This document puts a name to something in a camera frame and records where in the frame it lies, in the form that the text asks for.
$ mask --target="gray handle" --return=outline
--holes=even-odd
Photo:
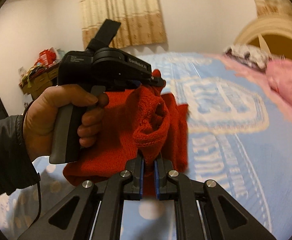
[[[104,86],[93,86],[91,94],[98,97],[105,90]],[[83,114],[93,108],[95,106],[78,107],[69,104],[58,109],[49,163],[61,164],[78,161],[80,144],[77,129],[81,125]]]

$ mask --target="fingernail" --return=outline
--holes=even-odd
[[[98,98],[92,94],[87,94],[86,95],[86,99],[89,103],[91,103],[92,105],[93,104],[96,104],[98,102]]]

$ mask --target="black triangular cutout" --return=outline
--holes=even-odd
[[[225,197],[218,197],[230,229],[235,229],[247,223],[247,219]]]
[[[48,223],[62,230],[66,230],[70,222],[70,219],[73,216],[75,208],[78,204],[78,201],[79,196],[73,197],[48,220]]]

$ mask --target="silver bolt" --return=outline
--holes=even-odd
[[[207,186],[209,187],[215,187],[216,186],[216,181],[212,180],[212,179],[209,179],[207,182],[206,182]]]
[[[89,188],[93,185],[93,183],[90,180],[85,180],[82,185],[84,188]]]
[[[123,178],[128,177],[128,176],[130,176],[130,171],[127,171],[127,170],[121,171],[121,172],[120,172],[120,175],[121,175]]]
[[[177,177],[179,175],[178,171],[171,170],[168,172],[168,175],[171,177]]]

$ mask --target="sweater sleeve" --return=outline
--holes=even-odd
[[[22,116],[0,120],[0,195],[39,181],[22,136]]]

